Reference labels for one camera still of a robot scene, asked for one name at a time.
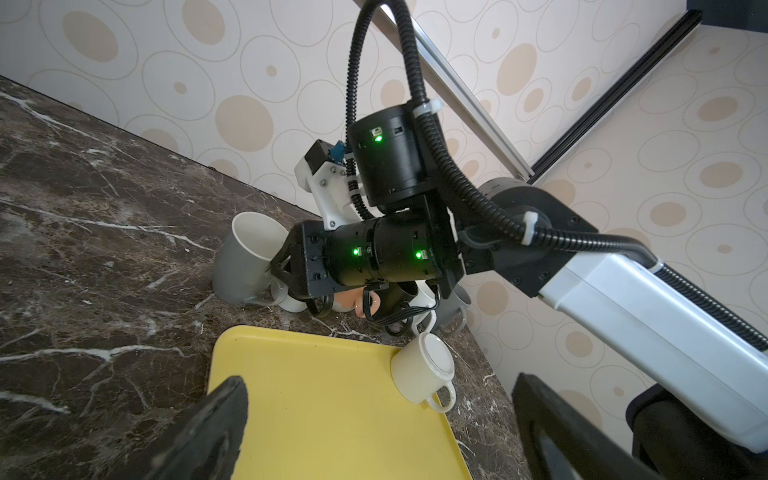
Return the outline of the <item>peach mug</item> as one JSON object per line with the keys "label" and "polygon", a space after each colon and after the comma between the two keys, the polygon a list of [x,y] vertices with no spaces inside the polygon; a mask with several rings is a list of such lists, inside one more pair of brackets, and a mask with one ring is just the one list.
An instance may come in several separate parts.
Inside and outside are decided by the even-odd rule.
{"label": "peach mug", "polygon": [[[381,298],[377,293],[369,294],[370,314],[374,315],[380,308]],[[354,312],[358,318],[364,318],[364,289],[357,288],[337,293],[334,296],[332,310],[338,313]]]}

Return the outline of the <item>tall grey mug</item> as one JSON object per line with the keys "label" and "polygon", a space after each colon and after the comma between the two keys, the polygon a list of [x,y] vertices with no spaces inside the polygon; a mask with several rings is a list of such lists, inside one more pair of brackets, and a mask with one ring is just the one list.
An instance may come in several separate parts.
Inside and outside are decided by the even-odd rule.
{"label": "tall grey mug", "polygon": [[463,286],[457,284],[448,299],[441,301],[435,309],[436,331],[442,337],[450,337],[461,332],[468,322],[468,309],[471,298]]}

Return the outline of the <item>short grey mug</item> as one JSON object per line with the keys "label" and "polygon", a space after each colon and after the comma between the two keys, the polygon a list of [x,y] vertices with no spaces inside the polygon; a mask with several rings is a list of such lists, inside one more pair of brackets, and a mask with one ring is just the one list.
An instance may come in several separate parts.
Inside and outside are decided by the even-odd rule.
{"label": "short grey mug", "polygon": [[271,262],[287,236],[288,230],[271,217],[257,212],[237,214],[215,255],[212,287],[216,296],[232,305],[282,303],[288,287],[271,273]]}

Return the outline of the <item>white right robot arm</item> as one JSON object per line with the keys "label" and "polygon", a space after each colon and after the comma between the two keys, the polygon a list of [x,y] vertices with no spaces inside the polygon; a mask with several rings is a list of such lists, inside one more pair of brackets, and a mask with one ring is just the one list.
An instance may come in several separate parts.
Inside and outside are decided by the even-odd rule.
{"label": "white right robot arm", "polygon": [[448,153],[434,103],[354,120],[312,162],[358,162],[348,180],[377,217],[295,226],[272,272],[313,312],[334,294],[424,280],[448,297],[493,271],[565,313],[654,380],[632,400],[625,452],[538,377],[512,399],[536,479],[763,479],[767,341],[644,244],[599,233],[552,195],[510,179],[474,186]]}

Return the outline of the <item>white round mug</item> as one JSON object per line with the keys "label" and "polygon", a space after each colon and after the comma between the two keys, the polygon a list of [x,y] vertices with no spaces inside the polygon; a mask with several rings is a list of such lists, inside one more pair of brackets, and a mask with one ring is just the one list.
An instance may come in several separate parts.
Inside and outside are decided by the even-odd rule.
{"label": "white round mug", "polygon": [[437,301],[435,294],[425,281],[417,281],[416,286],[418,293],[409,302],[409,305],[421,308],[421,311],[413,316],[411,324],[412,333],[419,335],[422,332],[431,332],[436,325],[437,314],[435,313],[435,307],[437,306]]}

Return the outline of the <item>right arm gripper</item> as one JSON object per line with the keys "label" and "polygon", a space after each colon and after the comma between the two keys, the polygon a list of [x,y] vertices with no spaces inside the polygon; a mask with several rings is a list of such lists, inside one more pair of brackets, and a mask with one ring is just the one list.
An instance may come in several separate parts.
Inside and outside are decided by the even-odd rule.
{"label": "right arm gripper", "polygon": [[293,297],[319,298],[367,285],[432,281],[446,297],[464,275],[444,207],[405,210],[340,226],[293,227],[270,262]]}

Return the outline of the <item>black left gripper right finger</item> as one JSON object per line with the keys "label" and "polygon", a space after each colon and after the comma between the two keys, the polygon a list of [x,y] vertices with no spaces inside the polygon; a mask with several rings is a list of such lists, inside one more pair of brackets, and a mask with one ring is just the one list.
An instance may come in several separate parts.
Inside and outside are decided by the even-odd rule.
{"label": "black left gripper right finger", "polygon": [[511,398],[532,478],[654,477],[537,376],[519,375]]}

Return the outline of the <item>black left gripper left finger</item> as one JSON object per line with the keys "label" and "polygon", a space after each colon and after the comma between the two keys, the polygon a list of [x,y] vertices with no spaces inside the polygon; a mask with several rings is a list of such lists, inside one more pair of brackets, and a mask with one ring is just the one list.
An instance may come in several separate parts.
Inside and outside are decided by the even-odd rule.
{"label": "black left gripper left finger", "polygon": [[145,449],[116,469],[113,479],[229,479],[248,419],[248,392],[230,376],[186,411]]}

